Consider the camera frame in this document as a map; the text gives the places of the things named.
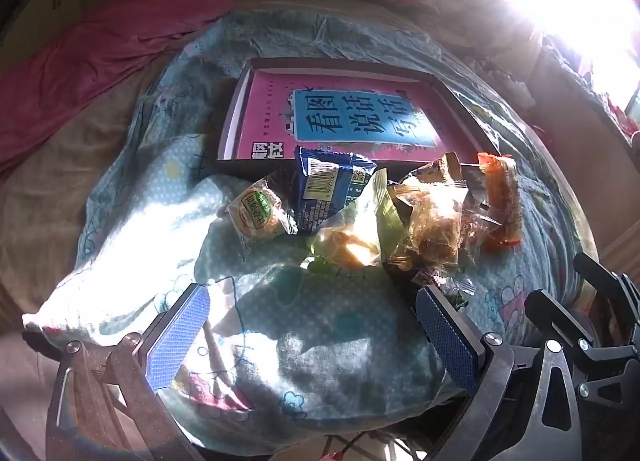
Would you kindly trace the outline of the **pink and blue book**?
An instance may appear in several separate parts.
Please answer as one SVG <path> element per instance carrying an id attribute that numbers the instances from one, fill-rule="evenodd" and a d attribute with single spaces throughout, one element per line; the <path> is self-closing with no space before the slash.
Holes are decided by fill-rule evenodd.
<path id="1" fill-rule="evenodd" d="M 428 80 L 250 72 L 231 111 L 226 158 L 283 160 L 297 146 L 373 160 L 425 162 L 446 152 L 473 160 L 457 113 Z"/>

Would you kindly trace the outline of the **orange long snack packet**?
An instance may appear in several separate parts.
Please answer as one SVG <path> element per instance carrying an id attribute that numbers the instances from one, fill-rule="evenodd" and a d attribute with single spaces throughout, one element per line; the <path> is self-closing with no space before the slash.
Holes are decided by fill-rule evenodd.
<path id="1" fill-rule="evenodd" d="M 500 226 L 491 233 L 497 247 L 515 247 L 522 239 L 522 209 L 518 190 L 518 169 L 510 155 L 477 153 L 484 176 L 488 204 L 501 216 Z"/>

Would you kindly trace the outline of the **beige bed sheet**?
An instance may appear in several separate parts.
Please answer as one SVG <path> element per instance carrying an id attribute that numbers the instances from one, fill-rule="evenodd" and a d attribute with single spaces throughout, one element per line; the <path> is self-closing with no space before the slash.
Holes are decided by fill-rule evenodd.
<path id="1" fill-rule="evenodd" d="M 50 137 L 1 186 L 1 444 L 15 460 L 41 460 L 56 363 L 23 339 L 75 265 L 92 188 L 122 150 L 134 107 L 171 57 L 125 78 Z"/>

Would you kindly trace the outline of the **blue snack packet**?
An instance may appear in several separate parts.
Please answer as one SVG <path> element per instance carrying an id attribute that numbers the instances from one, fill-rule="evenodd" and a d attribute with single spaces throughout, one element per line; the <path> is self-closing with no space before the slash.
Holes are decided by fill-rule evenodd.
<path id="1" fill-rule="evenodd" d="M 303 235 L 355 201 L 378 167 L 360 154 L 304 147 L 295 149 L 295 164 L 295 216 Z"/>

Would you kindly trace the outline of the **pink blanket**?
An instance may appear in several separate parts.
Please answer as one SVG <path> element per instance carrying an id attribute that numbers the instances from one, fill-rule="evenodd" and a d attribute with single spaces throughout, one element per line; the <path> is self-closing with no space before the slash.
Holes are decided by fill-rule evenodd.
<path id="1" fill-rule="evenodd" d="M 109 0 L 1 77 L 1 173 L 234 0 Z"/>

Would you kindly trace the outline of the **dark cardboard box tray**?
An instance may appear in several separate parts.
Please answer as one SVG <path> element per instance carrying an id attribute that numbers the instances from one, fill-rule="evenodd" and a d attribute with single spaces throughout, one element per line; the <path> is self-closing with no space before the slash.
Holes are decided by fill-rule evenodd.
<path id="1" fill-rule="evenodd" d="M 252 59 L 236 83 L 218 158 L 254 174 L 296 147 L 410 167 L 454 152 L 474 164 L 497 145 L 431 73 L 320 58 Z"/>

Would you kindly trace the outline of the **round green-label pastry packet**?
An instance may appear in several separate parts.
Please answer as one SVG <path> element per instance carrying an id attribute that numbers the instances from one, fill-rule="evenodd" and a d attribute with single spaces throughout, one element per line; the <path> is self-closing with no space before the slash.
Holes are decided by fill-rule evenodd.
<path id="1" fill-rule="evenodd" d="M 229 203 L 227 212 L 233 228 L 246 244 L 298 233 L 288 197 L 270 176 L 243 190 Z"/>

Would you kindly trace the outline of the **clear bag brown pastry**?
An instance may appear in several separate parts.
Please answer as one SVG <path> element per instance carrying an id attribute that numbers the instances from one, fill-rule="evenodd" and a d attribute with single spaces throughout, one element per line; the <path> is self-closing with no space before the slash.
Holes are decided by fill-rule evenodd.
<path id="1" fill-rule="evenodd" d="M 483 182 L 477 167 L 464 168 L 448 152 L 390 186 L 404 223 L 390 263 L 402 271 L 474 264 L 485 240 L 504 221 L 501 210 L 489 205 Z"/>

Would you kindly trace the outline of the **yellow-green snack bag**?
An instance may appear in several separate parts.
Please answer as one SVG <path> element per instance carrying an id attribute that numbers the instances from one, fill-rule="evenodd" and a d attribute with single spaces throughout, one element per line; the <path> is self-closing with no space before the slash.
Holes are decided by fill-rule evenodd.
<path id="1" fill-rule="evenodd" d="M 378 169 L 355 201 L 314 230 L 311 255 L 342 269 L 382 267 L 394 253 L 404 225 L 388 191 L 387 169 Z"/>

